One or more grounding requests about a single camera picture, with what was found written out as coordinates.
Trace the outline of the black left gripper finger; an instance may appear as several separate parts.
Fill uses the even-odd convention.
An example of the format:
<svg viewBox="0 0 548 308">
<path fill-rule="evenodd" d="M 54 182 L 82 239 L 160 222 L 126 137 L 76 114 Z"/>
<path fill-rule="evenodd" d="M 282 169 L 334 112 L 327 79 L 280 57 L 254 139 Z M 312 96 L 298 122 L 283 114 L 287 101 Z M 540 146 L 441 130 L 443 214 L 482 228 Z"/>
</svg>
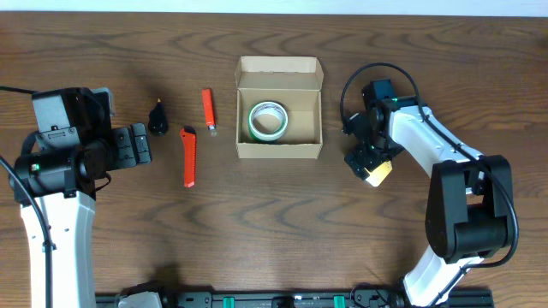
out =
<svg viewBox="0 0 548 308">
<path fill-rule="evenodd" d="M 149 164 L 152 162 L 152 153 L 143 123 L 131 125 L 134 141 L 135 159 L 137 164 Z"/>
<path fill-rule="evenodd" d="M 112 131 L 117 148 L 113 169 L 127 169 L 137 165 L 134 153 L 133 137 L 128 127 L 121 127 Z"/>
</svg>

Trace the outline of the yellow notepad with barcode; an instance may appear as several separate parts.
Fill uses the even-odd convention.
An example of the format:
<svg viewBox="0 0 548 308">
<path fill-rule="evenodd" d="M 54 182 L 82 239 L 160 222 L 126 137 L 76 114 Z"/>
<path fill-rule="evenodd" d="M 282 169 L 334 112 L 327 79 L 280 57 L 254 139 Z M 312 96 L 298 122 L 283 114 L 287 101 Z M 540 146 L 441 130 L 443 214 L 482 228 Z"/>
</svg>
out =
<svg viewBox="0 0 548 308">
<path fill-rule="evenodd" d="M 391 161 L 386 161 L 372 170 L 365 169 L 365 171 L 367 174 L 365 182 L 370 184 L 372 187 L 378 187 L 392 171 L 392 163 Z"/>
</svg>

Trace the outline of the orange stapler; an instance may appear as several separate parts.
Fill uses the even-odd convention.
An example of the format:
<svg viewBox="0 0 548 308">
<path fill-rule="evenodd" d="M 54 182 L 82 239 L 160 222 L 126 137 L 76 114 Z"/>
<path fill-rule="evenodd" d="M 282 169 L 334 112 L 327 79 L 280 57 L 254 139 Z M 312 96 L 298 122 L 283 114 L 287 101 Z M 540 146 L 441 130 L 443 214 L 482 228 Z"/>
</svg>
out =
<svg viewBox="0 0 548 308">
<path fill-rule="evenodd" d="M 215 114 L 213 107 L 212 91 L 209 88 L 203 89 L 202 92 L 202 104 L 204 108 L 205 124 L 210 131 L 216 130 Z"/>
</svg>

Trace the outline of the green tape roll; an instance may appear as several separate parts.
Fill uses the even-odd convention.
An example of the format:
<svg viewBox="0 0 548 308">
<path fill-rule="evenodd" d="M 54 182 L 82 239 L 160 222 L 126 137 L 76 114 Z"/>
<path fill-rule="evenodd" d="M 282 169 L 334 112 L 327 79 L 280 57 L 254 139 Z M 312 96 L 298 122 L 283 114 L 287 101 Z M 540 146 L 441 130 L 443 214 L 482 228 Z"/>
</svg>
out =
<svg viewBox="0 0 548 308">
<path fill-rule="evenodd" d="M 273 133 L 262 133 L 255 125 L 254 120 L 259 116 L 274 116 L 280 123 Z M 250 110 L 247 118 L 249 133 L 259 141 L 272 142 L 284 136 L 289 124 L 289 116 L 286 109 L 279 103 L 273 101 L 264 101 L 255 104 Z"/>
</svg>

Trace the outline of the beige masking tape roll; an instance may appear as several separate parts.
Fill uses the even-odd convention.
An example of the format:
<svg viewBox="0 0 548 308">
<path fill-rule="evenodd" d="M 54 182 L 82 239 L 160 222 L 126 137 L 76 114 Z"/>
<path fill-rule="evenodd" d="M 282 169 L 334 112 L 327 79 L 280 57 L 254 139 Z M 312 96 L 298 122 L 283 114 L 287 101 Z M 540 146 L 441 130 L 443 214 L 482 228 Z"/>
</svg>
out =
<svg viewBox="0 0 548 308">
<path fill-rule="evenodd" d="M 261 115 L 254 120 L 254 125 L 262 133 L 273 133 L 280 123 L 274 116 Z"/>
</svg>

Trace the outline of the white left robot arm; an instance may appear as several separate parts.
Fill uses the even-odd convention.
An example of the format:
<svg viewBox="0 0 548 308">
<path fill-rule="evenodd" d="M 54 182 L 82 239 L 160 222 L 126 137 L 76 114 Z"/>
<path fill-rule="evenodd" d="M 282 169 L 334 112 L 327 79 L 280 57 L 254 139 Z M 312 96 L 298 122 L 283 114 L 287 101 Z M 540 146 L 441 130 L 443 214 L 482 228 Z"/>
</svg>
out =
<svg viewBox="0 0 548 308">
<path fill-rule="evenodd" d="M 141 123 L 114 128 L 106 88 L 31 92 L 38 129 L 7 168 L 27 233 L 34 307 L 94 307 L 92 226 L 101 179 L 152 161 Z"/>
</svg>

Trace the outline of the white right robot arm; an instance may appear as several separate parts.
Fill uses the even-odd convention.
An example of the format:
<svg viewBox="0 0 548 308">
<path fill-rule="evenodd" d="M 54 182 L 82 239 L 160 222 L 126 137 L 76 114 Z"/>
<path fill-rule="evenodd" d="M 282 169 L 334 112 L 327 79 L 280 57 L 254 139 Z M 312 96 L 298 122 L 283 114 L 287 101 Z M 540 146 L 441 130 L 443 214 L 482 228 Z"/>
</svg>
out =
<svg viewBox="0 0 548 308">
<path fill-rule="evenodd" d="M 358 143 L 346 157 L 354 174 L 377 187 L 407 151 L 430 178 L 425 229 L 428 247 L 401 281 L 389 307 L 440 307 L 470 270 L 508 262 L 519 228 L 509 162 L 463 144 L 416 96 L 399 97 L 389 80 L 361 95 L 365 111 L 343 120 Z"/>
</svg>

